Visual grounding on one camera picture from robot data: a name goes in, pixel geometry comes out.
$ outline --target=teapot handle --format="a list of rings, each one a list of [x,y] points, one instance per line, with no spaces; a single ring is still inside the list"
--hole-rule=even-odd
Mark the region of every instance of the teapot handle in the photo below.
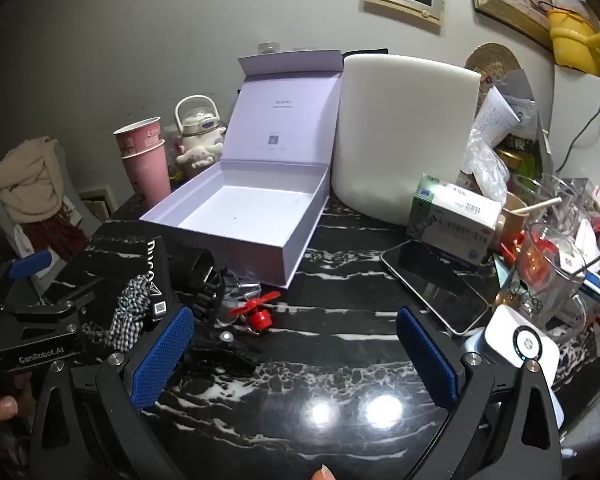
[[[211,107],[213,108],[216,118],[218,118],[218,120],[220,120],[220,115],[218,115],[218,108],[216,108],[216,103],[213,102],[213,100],[211,98],[207,97],[206,95],[190,95],[189,97],[185,97],[178,104],[176,104],[176,110],[175,110],[176,126],[178,127],[178,131],[181,135],[183,134],[182,122],[180,122],[180,116],[178,114],[178,110],[180,109],[180,105],[183,105],[184,103],[193,101],[195,99],[202,99],[202,100],[208,101],[209,104],[211,104]]]

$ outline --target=box lid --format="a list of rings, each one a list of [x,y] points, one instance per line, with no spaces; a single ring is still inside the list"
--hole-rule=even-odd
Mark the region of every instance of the box lid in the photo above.
[[[246,79],[222,159],[328,166],[340,103],[341,52],[277,52],[238,61]]]

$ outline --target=open gift box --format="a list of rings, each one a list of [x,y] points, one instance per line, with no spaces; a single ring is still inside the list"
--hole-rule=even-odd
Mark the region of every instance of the open gift box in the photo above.
[[[286,288],[329,196],[342,54],[239,62],[246,79],[222,159],[142,220],[177,228],[178,243],[209,249],[221,266]]]

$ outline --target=fingernail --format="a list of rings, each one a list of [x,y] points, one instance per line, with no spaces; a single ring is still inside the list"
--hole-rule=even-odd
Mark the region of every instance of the fingernail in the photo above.
[[[0,401],[0,409],[3,410],[5,415],[15,416],[18,414],[18,403],[13,397],[5,397]]]
[[[333,476],[333,473],[329,471],[329,468],[324,464],[322,464],[322,468],[320,469],[320,471],[322,472],[324,480],[336,480],[336,477]]]

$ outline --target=stacked paper cups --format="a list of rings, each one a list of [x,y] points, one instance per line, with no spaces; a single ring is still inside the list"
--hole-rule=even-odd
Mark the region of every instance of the stacked paper cups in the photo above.
[[[160,117],[130,124],[113,134],[134,191],[153,207],[171,193]]]

